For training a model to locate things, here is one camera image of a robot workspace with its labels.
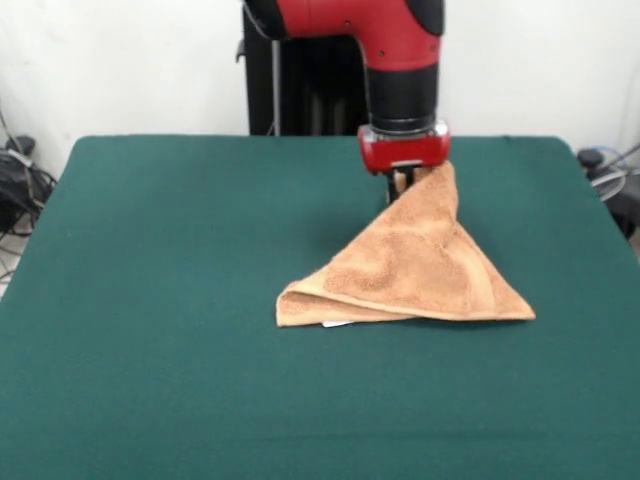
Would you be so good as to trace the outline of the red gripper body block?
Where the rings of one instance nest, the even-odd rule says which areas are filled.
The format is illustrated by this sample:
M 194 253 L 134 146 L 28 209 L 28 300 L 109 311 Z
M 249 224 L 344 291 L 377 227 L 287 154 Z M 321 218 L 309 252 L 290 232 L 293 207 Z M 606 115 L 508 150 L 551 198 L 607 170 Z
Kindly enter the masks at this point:
M 357 138 L 365 169 L 371 174 L 441 165 L 448 158 L 451 143 L 449 134 L 409 138 L 359 132 Z

